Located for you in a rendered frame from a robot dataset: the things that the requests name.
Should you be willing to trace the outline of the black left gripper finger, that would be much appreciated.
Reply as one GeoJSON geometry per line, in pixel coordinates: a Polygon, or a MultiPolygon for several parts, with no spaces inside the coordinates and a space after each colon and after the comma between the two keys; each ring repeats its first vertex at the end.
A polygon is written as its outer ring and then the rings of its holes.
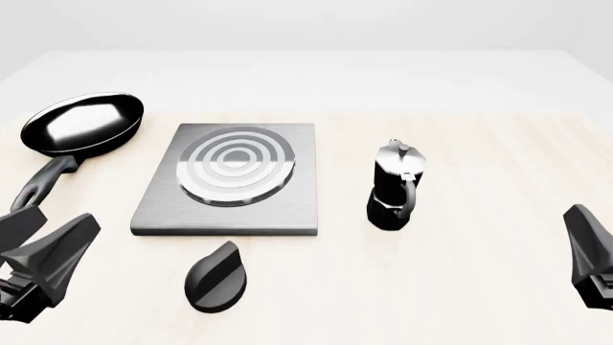
{"type": "Polygon", "coordinates": [[[0,254],[21,246],[47,222],[37,206],[0,217],[0,254]]]}
{"type": "Polygon", "coordinates": [[[53,308],[63,301],[79,261],[100,231],[93,215],[80,215],[37,241],[1,253],[0,258],[11,269],[45,278],[53,308]]]}

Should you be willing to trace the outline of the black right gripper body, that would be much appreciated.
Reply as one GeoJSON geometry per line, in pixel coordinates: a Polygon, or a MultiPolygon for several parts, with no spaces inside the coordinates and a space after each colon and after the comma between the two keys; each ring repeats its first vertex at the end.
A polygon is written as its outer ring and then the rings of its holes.
{"type": "Polygon", "coordinates": [[[590,275],[589,308],[613,311],[613,275],[590,275]]]}

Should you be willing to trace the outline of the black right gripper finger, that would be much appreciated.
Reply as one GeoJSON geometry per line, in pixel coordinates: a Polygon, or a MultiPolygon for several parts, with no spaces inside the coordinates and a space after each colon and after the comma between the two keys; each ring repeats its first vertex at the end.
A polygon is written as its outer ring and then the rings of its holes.
{"type": "Polygon", "coordinates": [[[582,204],[563,215],[572,255],[571,283],[588,309],[590,275],[613,275],[613,235],[582,204]]]}

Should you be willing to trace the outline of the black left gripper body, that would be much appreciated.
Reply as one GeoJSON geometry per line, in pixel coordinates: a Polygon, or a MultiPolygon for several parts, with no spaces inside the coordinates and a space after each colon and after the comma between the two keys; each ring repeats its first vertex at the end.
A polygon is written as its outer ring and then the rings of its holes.
{"type": "Polygon", "coordinates": [[[0,278],[0,321],[30,324],[52,306],[45,278],[16,268],[10,278],[0,278]]]}

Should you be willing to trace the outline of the round black stove knob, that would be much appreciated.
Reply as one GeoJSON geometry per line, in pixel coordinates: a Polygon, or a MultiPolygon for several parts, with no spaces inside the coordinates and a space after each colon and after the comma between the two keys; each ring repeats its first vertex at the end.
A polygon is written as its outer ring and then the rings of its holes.
{"type": "Polygon", "coordinates": [[[184,291],[189,304],[199,312],[230,309],[247,287],[246,270],[239,249],[227,241],[189,270],[184,291]]]}

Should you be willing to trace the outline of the flat black stove plate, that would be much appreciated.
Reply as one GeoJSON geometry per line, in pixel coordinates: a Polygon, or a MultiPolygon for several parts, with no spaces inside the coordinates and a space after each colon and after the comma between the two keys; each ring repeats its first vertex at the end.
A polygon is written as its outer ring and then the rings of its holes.
{"type": "Polygon", "coordinates": [[[315,126],[182,124],[130,222],[137,236],[314,236],[315,126]]]}

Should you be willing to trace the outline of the black frying pan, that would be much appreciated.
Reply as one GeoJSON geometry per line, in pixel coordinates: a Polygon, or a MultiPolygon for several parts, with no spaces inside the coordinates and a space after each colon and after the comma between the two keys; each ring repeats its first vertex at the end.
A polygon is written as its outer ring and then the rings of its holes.
{"type": "Polygon", "coordinates": [[[22,127],[20,139],[51,160],[25,184],[11,210],[39,205],[62,174],[125,144],[138,131],[144,111],[141,100],[119,92],[72,97],[38,111],[22,127]]]}

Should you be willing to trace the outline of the black moka pot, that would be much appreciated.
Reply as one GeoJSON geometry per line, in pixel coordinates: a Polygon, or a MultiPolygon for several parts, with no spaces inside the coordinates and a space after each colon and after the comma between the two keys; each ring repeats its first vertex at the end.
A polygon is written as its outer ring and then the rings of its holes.
{"type": "Polygon", "coordinates": [[[426,158],[400,140],[389,140],[378,150],[374,187],[367,203],[368,220],[374,226],[397,231],[409,222],[425,166],[426,158]]]}

